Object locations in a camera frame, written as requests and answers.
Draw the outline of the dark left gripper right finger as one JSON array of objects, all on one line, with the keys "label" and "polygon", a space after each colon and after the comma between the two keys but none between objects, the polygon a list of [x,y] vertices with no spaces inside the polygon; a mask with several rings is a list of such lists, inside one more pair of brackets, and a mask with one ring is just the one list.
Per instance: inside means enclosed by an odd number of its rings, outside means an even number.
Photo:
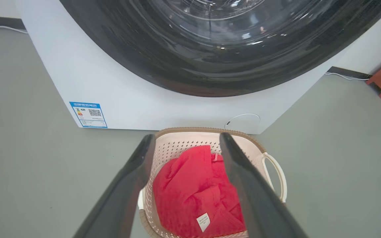
[{"label": "dark left gripper right finger", "polygon": [[234,185],[250,238],[306,238],[268,182],[229,133],[219,136],[224,166]]}]

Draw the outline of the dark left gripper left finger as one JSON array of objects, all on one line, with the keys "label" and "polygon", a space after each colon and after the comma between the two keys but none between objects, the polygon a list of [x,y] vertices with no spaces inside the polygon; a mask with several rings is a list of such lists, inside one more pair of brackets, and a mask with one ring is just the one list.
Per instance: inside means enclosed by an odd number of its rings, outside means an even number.
[{"label": "dark left gripper left finger", "polygon": [[80,225],[75,238],[130,237],[139,193],[150,178],[154,151],[155,135],[145,135]]}]

